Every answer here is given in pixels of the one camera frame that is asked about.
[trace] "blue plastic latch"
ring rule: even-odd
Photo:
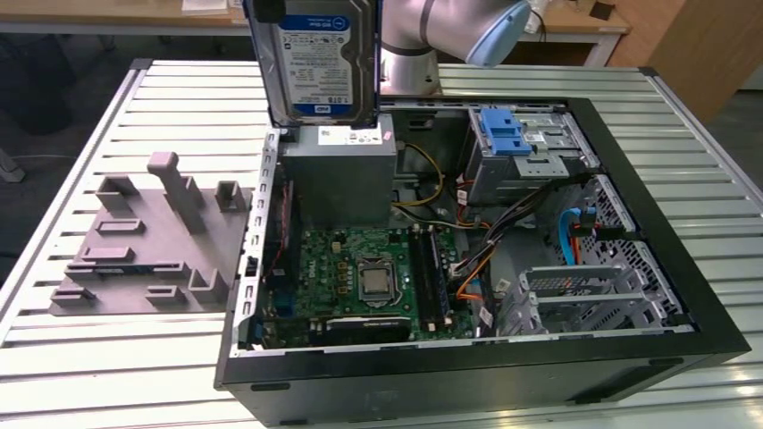
[[[530,155],[534,148],[524,143],[522,124],[507,109],[483,109],[482,129],[488,136],[492,155]]]

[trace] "open computer tower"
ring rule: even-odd
[[[749,351],[589,100],[268,134],[216,387],[264,425],[619,400]]]

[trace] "hard disk drive label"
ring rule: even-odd
[[[343,58],[350,20],[288,15],[278,27],[292,106],[304,114],[346,114],[354,102],[352,67]]]

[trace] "green circuit board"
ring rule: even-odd
[[[454,234],[440,229],[438,252],[444,266],[455,261]],[[340,229],[303,231],[299,259],[299,287],[295,318],[403,316],[411,319],[414,341],[471,338],[472,318],[468,311],[452,313],[450,329],[428,332],[420,328],[414,275],[410,266],[408,231],[406,229]],[[396,290],[394,298],[370,305],[363,300],[360,267],[367,261],[391,263]],[[279,337],[287,347],[307,341],[303,332],[282,324]]]

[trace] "sticker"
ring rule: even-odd
[[[623,27],[599,27],[602,33],[625,33],[627,29]]]
[[[488,328],[492,328],[492,314],[488,312],[488,309],[482,307],[479,309],[479,318],[486,323]]]
[[[350,127],[319,127],[319,146],[380,145],[382,130],[354,130]]]
[[[496,292],[506,292],[510,290],[511,282],[506,279],[499,280],[499,284],[496,284],[495,288],[492,288]]]
[[[546,143],[545,134],[542,132],[528,132],[524,134],[524,141],[539,141]]]
[[[463,189],[459,189],[455,192],[455,199],[458,199],[458,204],[466,206],[466,202],[468,200],[468,193]]]
[[[291,103],[302,113],[347,114],[352,66],[343,58],[350,20],[340,15],[287,15],[278,24]]]

